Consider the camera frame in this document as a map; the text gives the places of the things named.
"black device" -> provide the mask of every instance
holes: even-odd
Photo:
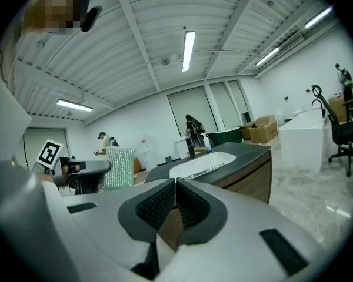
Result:
[[[347,123],[340,124],[335,112],[331,109],[329,103],[322,96],[322,89],[318,85],[312,86],[312,92],[316,98],[318,98],[326,110],[328,111],[328,119],[332,124],[332,139],[339,146],[338,153],[332,155],[328,161],[332,162],[335,157],[348,156],[349,166],[347,176],[350,177],[351,173],[351,157],[353,157],[353,108],[349,108],[353,100],[346,101],[343,105],[347,109]]]
[[[95,21],[98,19],[99,14],[102,12],[101,6],[93,7],[87,14],[85,19],[81,22],[81,31],[88,32],[93,26]]]
[[[194,145],[194,143],[193,143],[191,138],[186,139],[186,142],[187,142],[189,156],[190,156],[191,159],[193,159],[195,157],[195,151],[194,151],[195,145]]]

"person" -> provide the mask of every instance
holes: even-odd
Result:
[[[345,69],[341,69],[340,65],[337,63],[335,65],[336,70],[338,72],[340,72],[340,82],[342,85],[342,92],[344,95],[344,101],[347,102],[349,100],[353,99],[353,80],[352,80],[352,76],[350,75],[350,73]],[[353,108],[353,102],[351,102],[349,104],[349,107]]]
[[[202,133],[205,133],[205,129],[201,122],[193,118],[190,114],[186,115],[186,127],[187,135],[191,137],[192,142],[196,148],[204,147],[204,141]]]
[[[15,91],[16,48],[30,32],[67,34],[84,22],[90,0],[29,0],[8,26],[0,41],[0,161],[13,160],[15,149],[31,117],[13,97]],[[45,180],[46,176],[37,176]]]
[[[98,139],[101,140],[101,151],[95,152],[94,154],[96,156],[98,156],[98,155],[105,156],[106,155],[106,148],[108,146],[119,146],[119,144],[115,140],[115,138],[111,137],[109,135],[106,135],[105,132],[100,132],[98,135]]]

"gray countertop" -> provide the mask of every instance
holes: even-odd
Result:
[[[247,165],[251,164],[253,161],[257,160],[268,151],[271,150],[270,146],[263,146],[263,145],[253,145],[253,144],[245,144],[245,143],[232,143],[226,142],[224,144],[218,145],[212,148],[212,152],[225,152],[230,153],[231,155],[236,156],[235,160],[221,168],[217,169],[212,173],[205,174],[200,177],[194,178],[194,180],[213,184],[216,183],[227,176],[234,174],[235,172],[240,171]],[[205,156],[206,154],[202,154],[201,156],[197,155],[196,158]],[[153,168],[149,173],[145,183],[153,182],[159,179],[168,179],[170,169],[173,167],[186,163],[190,161],[190,158],[185,158],[182,160],[178,160],[172,163],[168,163],[162,165],[157,168]]]

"bottle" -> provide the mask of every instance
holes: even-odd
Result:
[[[207,152],[210,153],[212,151],[212,147],[211,147],[211,143],[209,142],[209,139],[207,137],[207,133],[202,133],[201,135],[204,137],[203,138],[204,146],[207,149]]]

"black office chair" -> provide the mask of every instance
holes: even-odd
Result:
[[[332,139],[339,146],[338,153],[332,155],[328,161],[332,162],[332,158],[334,157],[348,156],[349,168],[347,171],[347,176],[350,177],[352,175],[351,157],[353,157],[353,121],[351,120],[353,117],[353,108],[349,108],[349,104],[352,103],[353,100],[349,100],[343,104],[347,109],[347,123],[340,124],[335,112],[331,109],[328,102],[322,96],[322,89],[319,86],[314,85],[312,86],[312,92],[315,97],[323,103],[328,111],[328,118],[332,123]],[[343,144],[349,144],[349,148],[341,147],[340,145]]]

